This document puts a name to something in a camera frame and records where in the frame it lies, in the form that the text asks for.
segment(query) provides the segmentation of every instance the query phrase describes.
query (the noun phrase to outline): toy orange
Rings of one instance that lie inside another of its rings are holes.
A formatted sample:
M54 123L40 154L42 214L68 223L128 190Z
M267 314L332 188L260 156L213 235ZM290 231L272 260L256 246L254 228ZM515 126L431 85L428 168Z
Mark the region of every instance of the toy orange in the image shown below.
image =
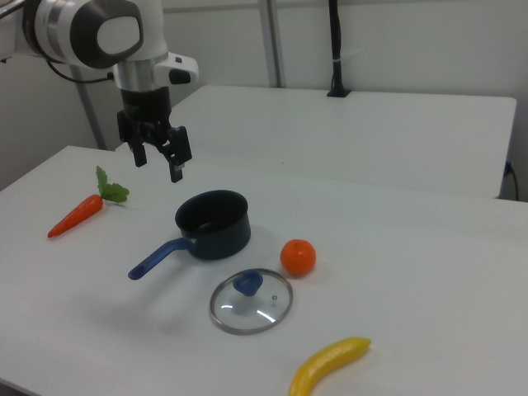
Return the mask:
M280 252L282 266L293 276L308 274L314 268L315 260L314 247L303 239L288 241Z

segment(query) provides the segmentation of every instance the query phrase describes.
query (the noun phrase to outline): pot lid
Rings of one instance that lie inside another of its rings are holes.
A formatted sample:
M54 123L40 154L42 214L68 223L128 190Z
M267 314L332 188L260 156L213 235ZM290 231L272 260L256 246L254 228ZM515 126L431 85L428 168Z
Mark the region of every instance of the pot lid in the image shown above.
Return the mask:
M278 272L256 268L222 282L210 300L215 324L225 332L248 335L276 326L290 310L293 290Z

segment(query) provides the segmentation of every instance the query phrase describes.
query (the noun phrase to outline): carrot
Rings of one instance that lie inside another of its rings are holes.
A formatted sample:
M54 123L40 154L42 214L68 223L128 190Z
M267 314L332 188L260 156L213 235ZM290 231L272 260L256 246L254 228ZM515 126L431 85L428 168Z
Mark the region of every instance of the carrot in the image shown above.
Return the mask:
M48 238L56 237L93 216L102 209L103 200L111 200L112 202L125 202L127 200L129 191L126 188L115 183L108 184L108 176L100 167L97 167L96 174L100 195L94 194L81 202L48 232Z

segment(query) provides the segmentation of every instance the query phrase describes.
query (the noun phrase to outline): saucepan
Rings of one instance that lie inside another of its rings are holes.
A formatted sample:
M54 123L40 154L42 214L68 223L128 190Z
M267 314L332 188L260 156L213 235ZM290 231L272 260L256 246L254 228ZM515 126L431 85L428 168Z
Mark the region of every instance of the saucepan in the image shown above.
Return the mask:
M249 242L248 202L234 191L208 191L186 201L176 212L182 238L164 243L129 272L136 281L175 250L196 258L219 260L240 252Z

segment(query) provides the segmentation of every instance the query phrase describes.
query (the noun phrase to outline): toy banana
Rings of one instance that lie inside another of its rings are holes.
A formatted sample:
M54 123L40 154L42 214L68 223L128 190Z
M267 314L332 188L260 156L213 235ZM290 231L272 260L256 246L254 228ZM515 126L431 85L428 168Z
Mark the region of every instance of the toy banana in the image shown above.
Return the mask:
M363 356L369 349L368 338L351 337L327 346L310 357L291 381L290 396L308 396L328 373Z

